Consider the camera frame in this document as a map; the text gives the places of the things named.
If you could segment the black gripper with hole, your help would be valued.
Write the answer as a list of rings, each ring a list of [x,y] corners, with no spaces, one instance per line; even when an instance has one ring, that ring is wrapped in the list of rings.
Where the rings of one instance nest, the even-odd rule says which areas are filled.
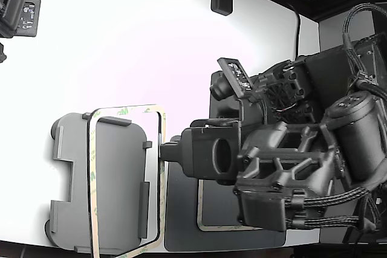
[[[233,184],[238,173],[240,126],[235,118],[195,120],[182,133],[183,157],[179,141],[160,146],[163,161],[181,163],[188,177]]]

